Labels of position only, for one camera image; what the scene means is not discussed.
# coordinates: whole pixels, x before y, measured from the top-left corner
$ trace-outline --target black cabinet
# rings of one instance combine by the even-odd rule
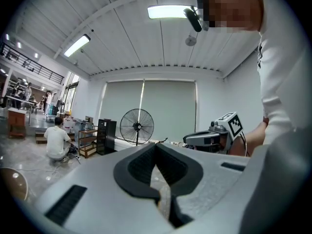
[[[116,121],[99,119],[97,126],[97,153],[101,155],[115,152]]]

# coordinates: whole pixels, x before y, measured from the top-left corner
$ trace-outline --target crouching man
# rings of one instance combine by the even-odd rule
[[[64,141],[71,142],[71,139],[67,133],[62,129],[63,119],[56,117],[54,119],[55,126],[49,127],[44,137],[48,140],[47,143],[47,155],[52,161],[58,161],[65,158],[68,153],[70,144],[68,143],[64,148]]]

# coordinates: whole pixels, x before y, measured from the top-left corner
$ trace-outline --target roller blind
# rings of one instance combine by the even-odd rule
[[[181,142],[195,131],[195,83],[145,81],[141,109],[154,120],[151,139]]]
[[[106,86],[100,118],[115,120],[116,136],[121,137],[120,121],[131,109],[139,108],[143,81],[111,82]]]

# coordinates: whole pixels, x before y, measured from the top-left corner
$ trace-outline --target fluorescent light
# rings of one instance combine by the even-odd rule
[[[148,16],[150,19],[156,18],[186,18],[184,15],[184,9],[190,9],[190,6],[186,5],[159,5],[150,6],[147,8]]]
[[[88,43],[91,39],[84,34],[81,38],[79,38],[69,49],[64,53],[65,56],[70,57],[77,49],[81,48],[83,45]]]

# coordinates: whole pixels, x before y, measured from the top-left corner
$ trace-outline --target balcony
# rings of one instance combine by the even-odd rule
[[[63,76],[53,72],[50,69],[47,69],[46,67],[41,66],[40,64],[36,63],[33,60],[30,60],[28,57],[11,48],[4,42],[1,44],[0,54],[5,58],[7,58],[8,60],[11,60],[12,62],[21,66],[22,68],[25,68],[31,72],[34,72],[39,76],[54,81],[57,84],[61,84],[64,79]]]

